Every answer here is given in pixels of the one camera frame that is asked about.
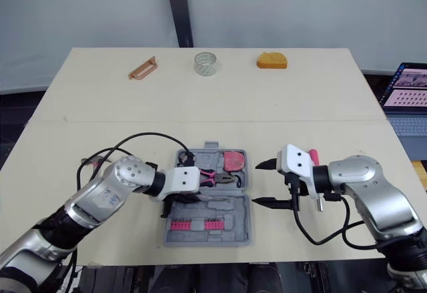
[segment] beige table surface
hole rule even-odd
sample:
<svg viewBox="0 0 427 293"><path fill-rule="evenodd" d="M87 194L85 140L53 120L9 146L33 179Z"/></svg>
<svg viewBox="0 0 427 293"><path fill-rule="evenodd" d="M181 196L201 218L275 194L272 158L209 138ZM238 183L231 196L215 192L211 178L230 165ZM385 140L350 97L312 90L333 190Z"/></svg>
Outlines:
<svg viewBox="0 0 427 293"><path fill-rule="evenodd" d="M317 148L321 164L354 154L376 158L387 179L411 201L427 222L426 194L398 138L387 121L284 121L236 123L39 123L24 130L0 171L0 250L10 245L37 220L56 210L75 192L75 171L80 159L111 146L133 133L160 131L200 148L205 140L222 148L248 152L250 198L289 198L283 177L275 171L254 170L286 143ZM159 137L140 137L124 148L144 160L170 168L179 148ZM351 221L359 220L353 202ZM253 243L243 248L166 248L162 245L164 220L161 205L145 195L132 194L124 207L79 246L79 264L104 265L259 262L375 258L375 251L358 251L336 238L323 246L311 245L297 229L290 211L269 210L251 203ZM341 203L326 203L325 212L302 199L301 219L313 237L320 239L341 227ZM358 244L373 242L367 229L350 231Z"/></svg>
<svg viewBox="0 0 427 293"><path fill-rule="evenodd" d="M202 77L196 53L211 51L218 72ZM287 69L259 69L281 51ZM155 55L141 81L127 74ZM385 119L348 49L76 48L32 121L282 121Z"/></svg>

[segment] white wall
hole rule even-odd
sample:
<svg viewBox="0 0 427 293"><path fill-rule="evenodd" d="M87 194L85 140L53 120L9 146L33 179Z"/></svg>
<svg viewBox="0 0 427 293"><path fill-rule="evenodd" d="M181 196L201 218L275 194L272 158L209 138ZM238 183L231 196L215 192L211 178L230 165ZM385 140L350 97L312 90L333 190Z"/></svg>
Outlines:
<svg viewBox="0 0 427 293"><path fill-rule="evenodd" d="M0 92L46 87L72 47L177 47L169 0L0 0Z"/></svg>
<svg viewBox="0 0 427 293"><path fill-rule="evenodd" d="M427 0L189 0L197 47L349 47L362 69L427 62Z"/></svg>

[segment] black cable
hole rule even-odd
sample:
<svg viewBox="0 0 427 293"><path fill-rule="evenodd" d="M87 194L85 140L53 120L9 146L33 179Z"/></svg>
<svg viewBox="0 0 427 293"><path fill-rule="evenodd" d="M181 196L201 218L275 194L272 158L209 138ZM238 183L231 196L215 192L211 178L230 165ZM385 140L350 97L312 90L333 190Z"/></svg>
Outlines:
<svg viewBox="0 0 427 293"><path fill-rule="evenodd" d="M79 166L79 168L77 169L77 191L79 191L80 189L81 189L81 180L80 180L80 174L81 174L81 170L94 158L94 157L96 157L96 156L98 156L99 154L101 154L101 153L103 153L103 152L107 152L107 151L111 151L113 148L104 148L103 150L101 150L101 151L98 151L98 152L96 152L96 153L94 153L93 155L91 155L91 156L89 156L85 161L83 161L81 164L80 164L80 166ZM126 150L123 150L123 149L121 149L121 148L117 148L116 149L117 151L121 151L121 152L123 152L124 154L126 154L126 155L129 155L129 156L131 156L132 154L131 153L129 153L128 151L126 151Z"/></svg>
<svg viewBox="0 0 427 293"><path fill-rule="evenodd" d="M123 139L122 141L120 141L116 146L114 146L113 148L110 149L110 151L103 157L103 159L101 161L99 161L99 165L98 167L93 171L92 176L91 176L91 180L96 176L96 174L98 174L99 169L101 168L102 164L104 164L104 162L107 160L107 158L115 151L117 150L123 143L129 141L130 139L133 139L135 137L139 137L139 136L145 136L145 135L154 135L154 136L161 136L167 139L170 139L172 141L174 141L175 143L178 143L187 153L187 155L191 154L193 155L190 150L187 148L187 146L185 146L181 141L179 141L178 139L171 137L169 135L166 134L162 134L162 133L156 133L156 132L145 132L145 133L138 133L138 134L134 134L131 135L125 139Z"/></svg>
<svg viewBox="0 0 427 293"><path fill-rule="evenodd" d="M348 202L345 198L341 197L341 200L344 202L344 205L346 206L346 222L344 223L344 227L342 230L342 239L344 241L344 243L346 243L349 247L354 248L356 250L378 250L380 248L383 248L385 246L389 246L391 244L395 244L397 242L401 242L401 241L406 241L406 240L415 240L416 237L414 236L398 236L397 238L392 238L390 240L386 240L377 244L372 244L372 245L365 245L365 246L360 246L360 245L355 245L353 243L351 243L348 239L347 239L347 230L348 230L348 221L350 220L350 207L348 205Z"/></svg>
<svg viewBox="0 0 427 293"><path fill-rule="evenodd" d="M293 211L294 211L294 217L295 217L296 225L298 226L298 228L300 229L300 231L303 233L303 235L307 238L307 240L310 241L310 243L312 243L314 245L322 245L322 244L325 244L326 242L329 242L331 239L335 238L336 236L340 235L343 232L344 227L341 228L341 229L339 229L338 231L335 231L334 233L332 233L328 237L324 238L323 240L315 241L309 235L309 233L307 233L306 229L301 224L300 217L298 216L297 205L296 205L296 202L298 201L298 195L297 194L292 194L292 201L294 203L294 205L293 205L293 207L294 207ZM358 222L351 223L350 225L347 225L347 230L349 230L350 228L354 228L355 226L362 225L363 223L364 223L363 221L358 221Z"/></svg>
<svg viewBox="0 0 427 293"><path fill-rule="evenodd" d="M67 269L65 271L65 275L67 275L70 266L72 266L71 267L71 273L69 275L68 285L67 285L67 288L65 289L64 293L69 293L69 291L71 289L71 285L73 283L75 268L77 266L77 249L75 249L73 251L73 253L71 254L71 259L70 259L69 264L67 266Z"/></svg>

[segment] toolbox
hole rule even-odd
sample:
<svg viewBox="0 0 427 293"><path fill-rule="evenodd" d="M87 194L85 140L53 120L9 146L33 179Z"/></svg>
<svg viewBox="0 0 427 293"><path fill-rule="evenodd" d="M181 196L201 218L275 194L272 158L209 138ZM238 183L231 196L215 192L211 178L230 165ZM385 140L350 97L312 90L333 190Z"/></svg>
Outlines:
<svg viewBox="0 0 427 293"><path fill-rule="evenodd" d="M216 141L205 142L205 147L190 150L194 166L221 176L235 176L233 182L217 183L212 187L200 186L200 202L184 204L173 202L166 220L164 244L166 246L245 246L250 244L250 201L248 188L248 157L244 150L224 150ZM176 163L184 154L177 152ZM230 155L244 160L244 165L230 164ZM232 172L224 170L224 165ZM203 182L208 177L201 174Z"/></svg>

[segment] gray tool case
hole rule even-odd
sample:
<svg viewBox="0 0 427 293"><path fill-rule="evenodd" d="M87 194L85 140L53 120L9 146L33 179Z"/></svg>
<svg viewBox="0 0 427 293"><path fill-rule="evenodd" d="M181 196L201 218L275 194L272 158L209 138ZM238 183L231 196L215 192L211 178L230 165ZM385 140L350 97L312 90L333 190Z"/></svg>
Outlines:
<svg viewBox="0 0 427 293"><path fill-rule="evenodd" d="M206 199L222 198L223 201L203 200L183 204L173 202L166 221L164 236L165 246L245 246L251 242L250 200L245 194L248 187L248 157L244 150L222 150L218 142L205 142L205 148L191 150L195 156L195 166L202 170L224 171L224 152L243 154L245 166L242 170L232 172L240 177L228 184L216 184L209 188L201 186L199 191ZM177 163L184 150L177 153ZM206 222L220 222L223 229L206 230ZM185 229L171 230L177 225L186 225Z"/></svg>

